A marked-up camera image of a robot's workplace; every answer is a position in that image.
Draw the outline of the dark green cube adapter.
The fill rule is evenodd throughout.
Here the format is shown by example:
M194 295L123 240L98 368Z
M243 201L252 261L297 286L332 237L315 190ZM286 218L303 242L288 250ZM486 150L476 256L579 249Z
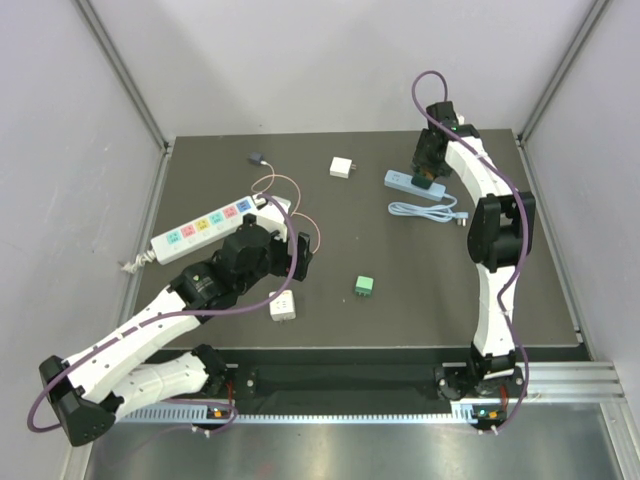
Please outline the dark green cube adapter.
M422 190L429 190L434 181L422 174L414 174L411 178L411 184Z

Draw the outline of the white cube socket adapter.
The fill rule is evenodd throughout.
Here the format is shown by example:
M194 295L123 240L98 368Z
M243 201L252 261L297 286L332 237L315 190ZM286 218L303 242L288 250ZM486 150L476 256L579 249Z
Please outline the white cube socket adapter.
M283 324L294 320L297 316L294 294L284 290L281 294L269 294L269 315L274 323Z

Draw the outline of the light green usb charger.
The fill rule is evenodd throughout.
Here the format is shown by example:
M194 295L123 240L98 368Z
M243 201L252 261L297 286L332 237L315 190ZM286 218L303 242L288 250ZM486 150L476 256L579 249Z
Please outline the light green usb charger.
M374 291L375 280L372 277L358 275L355 281L354 293L362 297L370 297Z

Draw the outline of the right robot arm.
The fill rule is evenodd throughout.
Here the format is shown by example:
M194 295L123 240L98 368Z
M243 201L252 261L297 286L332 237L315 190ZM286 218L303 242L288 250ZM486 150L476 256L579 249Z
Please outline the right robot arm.
M440 177L458 175L475 206L467 249L480 285L479 319L466 364L438 368L436 380L450 400L487 396L522 378L512 311L517 278L531 250L536 200L497 170L479 132L456 115L452 102L434 103L424 112L428 125L413 155L411 183L426 189Z

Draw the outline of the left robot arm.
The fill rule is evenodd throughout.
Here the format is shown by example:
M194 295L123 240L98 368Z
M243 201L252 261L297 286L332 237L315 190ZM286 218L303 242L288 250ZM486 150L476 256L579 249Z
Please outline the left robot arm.
M304 232L282 240L253 214L204 261L186 267L138 314L84 351L51 356L39 366L46 401L69 443L83 446L141 408L162 401L212 397L227 384L227 366L201 344L164 363L151 357L208 321L256 311L276 299L237 302L267 276L303 281L313 253Z

